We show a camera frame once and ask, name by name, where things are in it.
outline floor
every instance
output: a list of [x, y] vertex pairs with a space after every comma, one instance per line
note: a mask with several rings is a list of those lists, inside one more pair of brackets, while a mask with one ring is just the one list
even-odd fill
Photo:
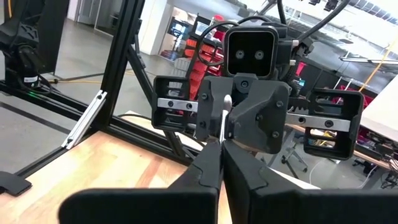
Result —
[[[56, 75], [62, 78], [103, 73], [106, 66], [111, 39], [98, 35], [89, 27], [67, 21], [63, 31], [60, 56]], [[151, 80], [157, 75], [171, 73], [173, 64], [159, 56], [143, 55], [147, 65], [147, 73]], [[0, 78], [4, 76], [4, 58], [0, 57]], [[100, 88], [102, 76], [87, 78], [73, 83], [59, 83], [57, 88], [64, 94], [77, 100], [89, 103]], [[36, 121], [25, 118], [4, 107], [15, 107], [34, 114], [61, 127], [71, 129], [74, 121], [59, 116], [51, 111], [32, 105], [13, 96], [0, 95], [0, 170], [16, 172], [37, 158], [61, 145], [67, 134], [54, 131]], [[133, 110], [150, 116], [150, 106], [136, 77], [129, 71], [123, 80], [115, 114]], [[301, 171], [302, 164], [294, 158], [290, 160], [298, 177], [321, 188], [356, 188], [361, 185], [366, 176], [362, 168], [353, 167], [353, 160], [336, 165], [332, 161], [305, 154], [302, 147], [298, 153], [309, 165], [308, 172]], [[286, 165], [276, 161], [276, 169], [291, 175]]]

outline white cable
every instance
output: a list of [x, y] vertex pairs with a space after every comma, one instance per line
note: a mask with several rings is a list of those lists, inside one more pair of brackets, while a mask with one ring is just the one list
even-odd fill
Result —
[[373, 169], [368, 173], [368, 176], [366, 177], [365, 181], [361, 185], [357, 186], [357, 189], [361, 189], [366, 184], [366, 182], [368, 181], [369, 177], [371, 176], [372, 172], [375, 170], [376, 167], [377, 166], [373, 167]]
[[310, 184], [312, 185], [312, 181], [311, 181], [311, 176], [312, 176], [312, 172], [315, 170], [315, 168], [317, 168], [317, 166], [322, 162], [325, 161], [326, 159], [323, 159], [321, 161], [319, 161], [317, 164], [315, 164], [315, 166], [312, 168], [311, 172], [310, 172]]

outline black metal frame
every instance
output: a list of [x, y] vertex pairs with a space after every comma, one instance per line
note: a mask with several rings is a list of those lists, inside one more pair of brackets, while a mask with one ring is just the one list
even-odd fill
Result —
[[[102, 109], [91, 124], [91, 128], [86, 133], [85, 137], [87, 138], [97, 131], [103, 131], [160, 156], [184, 165], [189, 165], [192, 162], [192, 159], [187, 157], [185, 152], [190, 152], [194, 156], [197, 156], [199, 151], [188, 146], [183, 146], [175, 133], [165, 132], [165, 136], [162, 136], [113, 115], [126, 70], [127, 61], [132, 65], [134, 73], [136, 74], [147, 99], [149, 101], [152, 100], [153, 86], [147, 77], [140, 58], [138, 57], [137, 53], [139, 52], [136, 52], [136, 50], [131, 46], [132, 44], [135, 44], [135, 41], [138, 41], [137, 34], [141, 24], [139, 17], [141, 16], [144, 2], [145, 0], [123, 1], [121, 11], [119, 13], [117, 32], [112, 41], [101, 85], [101, 89], [107, 92], [108, 95]], [[26, 100], [75, 121], [79, 120], [80, 116], [88, 106], [85, 103], [74, 100], [73, 98], [65, 96], [57, 91], [53, 91], [49, 95], [33, 95], [26, 91], [7, 86], [4, 80], [0, 81], [0, 91], [16, 96], [22, 100]], [[47, 165], [49, 162], [61, 156], [66, 151], [66, 149], [59, 147], [44, 157], [36, 160], [29, 166], [16, 172], [15, 175], [26, 178]]]

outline robot face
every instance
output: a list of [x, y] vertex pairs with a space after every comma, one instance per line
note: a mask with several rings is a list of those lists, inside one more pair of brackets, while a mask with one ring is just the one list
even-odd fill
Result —
[[236, 30], [228, 36], [227, 70], [231, 75], [253, 73], [265, 77], [273, 72], [275, 35], [266, 30]]

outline chair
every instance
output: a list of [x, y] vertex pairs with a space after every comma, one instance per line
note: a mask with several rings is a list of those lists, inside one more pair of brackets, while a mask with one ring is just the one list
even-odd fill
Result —
[[298, 159], [299, 162], [301, 162], [305, 168], [303, 169], [303, 172], [307, 172], [308, 171], [308, 164], [304, 161], [303, 158], [301, 158], [301, 156], [296, 152], [296, 146], [297, 144], [303, 144], [304, 143], [304, 133], [298, 133], [296, 132], [294, 134], [294, 138], [293, 138], [293, 142], [294, 145], [293, 147], [289, 147], [286, 149], [286, 151], [288, 152], [288, 154], [286, 156], [282, 156], [282, 160], [281, 162], [283, 164], [285, 164], [291, 156], [294, 156]]

